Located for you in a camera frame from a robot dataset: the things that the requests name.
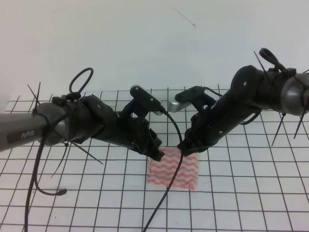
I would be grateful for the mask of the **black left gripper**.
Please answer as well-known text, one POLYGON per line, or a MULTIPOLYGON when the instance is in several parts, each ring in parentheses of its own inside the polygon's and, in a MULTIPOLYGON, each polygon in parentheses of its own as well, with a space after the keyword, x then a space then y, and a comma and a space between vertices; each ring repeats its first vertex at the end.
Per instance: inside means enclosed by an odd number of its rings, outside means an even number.
POLYGON ((120 113, 103 116, 103 140, 145 155, 154 161, 161 161, 165 155, 159 147, 162 141, 150 129, 149 121, 131 116, 121 118, 120 113))

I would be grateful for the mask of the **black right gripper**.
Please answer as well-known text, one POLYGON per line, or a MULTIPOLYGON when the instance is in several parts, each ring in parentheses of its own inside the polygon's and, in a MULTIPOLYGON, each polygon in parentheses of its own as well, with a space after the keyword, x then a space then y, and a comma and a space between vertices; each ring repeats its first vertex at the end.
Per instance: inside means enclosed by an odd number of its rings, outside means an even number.
POLYGON ((204 152, 232 130, 230 115, 226 108, 206 108, 191 118, 191 127, 177 147, 183 155, 204 152))

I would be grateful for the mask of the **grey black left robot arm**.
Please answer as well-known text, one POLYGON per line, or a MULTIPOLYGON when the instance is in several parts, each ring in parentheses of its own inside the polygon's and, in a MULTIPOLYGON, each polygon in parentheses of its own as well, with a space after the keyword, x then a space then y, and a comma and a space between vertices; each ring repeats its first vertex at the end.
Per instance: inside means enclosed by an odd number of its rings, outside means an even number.
POLYGON ((129 92, 132 100, 121 111, 113 110, 95 95, 82 96, 80 90, 70 90, 50 102, 36 102, 29 113, 1 114, 0 149, 40 143, 29 191, 38 187, 38 167, 45 145, 69 142, 80 147, 92 138, 159 161, 164 155, 159 149, 162 142, 146 116, 150 112, 162 113, 162 105, 141 86, 134 85, 129 92))

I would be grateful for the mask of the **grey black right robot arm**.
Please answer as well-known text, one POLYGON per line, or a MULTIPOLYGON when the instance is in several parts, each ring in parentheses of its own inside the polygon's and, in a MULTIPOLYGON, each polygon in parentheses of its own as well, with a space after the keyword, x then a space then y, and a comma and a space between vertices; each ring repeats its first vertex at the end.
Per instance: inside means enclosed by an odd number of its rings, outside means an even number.
POLYGON ((266 48, 259 54, 273 67, 268 70, 252 65, 240 68, 230 89, 219 100, 207 95, 206 87, 199 86, 175 96, 177 102, 190 103, 197 110, 184 140, 177 146, 183 156, 204 152, 236 126, 251 123, 262 110, 300 117, 308 113, 309 73, 284 67, 266 48))

